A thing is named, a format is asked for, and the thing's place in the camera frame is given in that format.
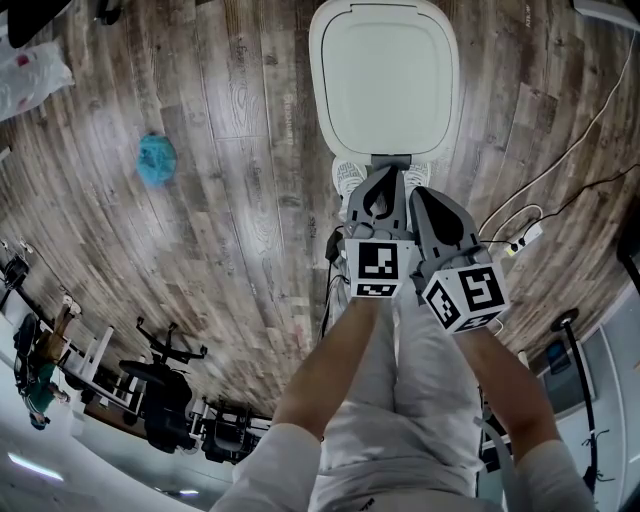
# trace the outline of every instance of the wooden floor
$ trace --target wooden floor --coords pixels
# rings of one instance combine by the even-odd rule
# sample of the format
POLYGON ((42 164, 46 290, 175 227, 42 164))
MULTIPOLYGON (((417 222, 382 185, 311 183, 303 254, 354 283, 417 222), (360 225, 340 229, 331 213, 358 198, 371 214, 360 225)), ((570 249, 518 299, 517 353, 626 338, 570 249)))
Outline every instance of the wooden floor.
MULTIPOLYGON (((339 206, 307 50, 320 3, 136 0, 104 27, 77 1, 39 36, 60 38, 76 85, 0 125, 0 142, 13 148, 0 165, 0 237, 37 248, 25 290, 48 314, 61 285, 82 304, 80 344, 115 327, 109 366, 149 354, 138 315, 158 333, 175 321, 190 348, 209 348, 190 365, 200 392, 269 412, 309 352, 339 206), (177 175, 162 188, 135 171, 148 132, 166 134, 178 152, 177 175)), ((631 33, 585 20, 566 0, 437 4, 458 37, 462 112, 432 186, 480 224, 581 135, 631 33)), ((528 202, 553 212, 584 183, 640 160, 638 57, 580 149, 486 236, 528 202)), ((585 331, 626 284, 615 235, 639 179, 585 193, 543 224, 535 246, 503 261, 514 305, 500 338, 510 348, 538 353, 569 307, 580 307, 585 331)))

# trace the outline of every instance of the fiducial marker cube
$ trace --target fiducial marker cube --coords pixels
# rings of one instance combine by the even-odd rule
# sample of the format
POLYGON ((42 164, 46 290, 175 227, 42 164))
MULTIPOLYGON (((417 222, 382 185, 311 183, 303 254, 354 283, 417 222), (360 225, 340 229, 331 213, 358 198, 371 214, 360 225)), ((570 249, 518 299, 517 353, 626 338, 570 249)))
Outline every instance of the fiducial marker cube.
POLYGON ((395 297, 407 280, 414 247, 408 240, 345 240, 351 296, 395 297))
POLYGON ((448 333, 484 327, 510 306, 497 263, 438 270, 422 298, 448 333))

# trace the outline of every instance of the blue plush toy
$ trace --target blue plush toy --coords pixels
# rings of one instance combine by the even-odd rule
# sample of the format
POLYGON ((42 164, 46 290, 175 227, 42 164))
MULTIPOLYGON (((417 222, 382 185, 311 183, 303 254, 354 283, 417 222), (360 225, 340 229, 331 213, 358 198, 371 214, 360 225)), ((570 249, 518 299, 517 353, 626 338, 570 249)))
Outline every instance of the blue plush toy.
POLYGON ((136 168, 142 181, 159 187, 176 172, 176 150, 162 135, 145 135, 140 141, 140 155, 136 168))

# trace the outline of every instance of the white shoe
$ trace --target white shoe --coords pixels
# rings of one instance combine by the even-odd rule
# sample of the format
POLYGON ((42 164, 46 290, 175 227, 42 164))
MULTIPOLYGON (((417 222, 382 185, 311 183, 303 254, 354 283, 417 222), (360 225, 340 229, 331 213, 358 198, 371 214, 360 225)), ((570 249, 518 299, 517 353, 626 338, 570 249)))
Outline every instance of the white shoe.
POLYGON ((407 231, 411 231, 411 213, 409 212, 409 198, 417 187, 428 187, 431 181, 431 164, 411 165, 404 171, 404 196, 407 201, 407 231))
POLYGON ((342 222, 345 222, 349 210, 349 198, 358 185, 367 179, 367 169, 363 165, 335 158, 331 166, 331 174, 333 175, 333 186, 336 187, 340 199, 342 199, 338 217, 342 222))
POLYGON ((80 307, 80 304, 74 302, 73 304, 71 304, 70 311, 73 316, 78 316, 82 313, 82 308, 80 307))

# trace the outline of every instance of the power strip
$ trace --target power strip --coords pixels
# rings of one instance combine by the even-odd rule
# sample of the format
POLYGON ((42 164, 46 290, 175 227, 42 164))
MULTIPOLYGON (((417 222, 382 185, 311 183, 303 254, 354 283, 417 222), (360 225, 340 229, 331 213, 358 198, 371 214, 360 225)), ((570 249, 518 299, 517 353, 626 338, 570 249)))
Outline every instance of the power strip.
POLYGON ((523 249, 525 249, 531 244, 531 242, 533 242, 536 238, 542 235, 542 227, 540 226, 540 223, 534 224, 533 226, 531 226, 531 229, 527 231, 524 239, 522 238, 522 235, 523 235, 523 232, 520 232, 516 236, 514 236, 511 240, 509 240, 509 242, 511 242, 511 245, 508 245, 507 248, 505 249, 505 252, 509 256, 515 256, 516 254, 520 254, 523 249))

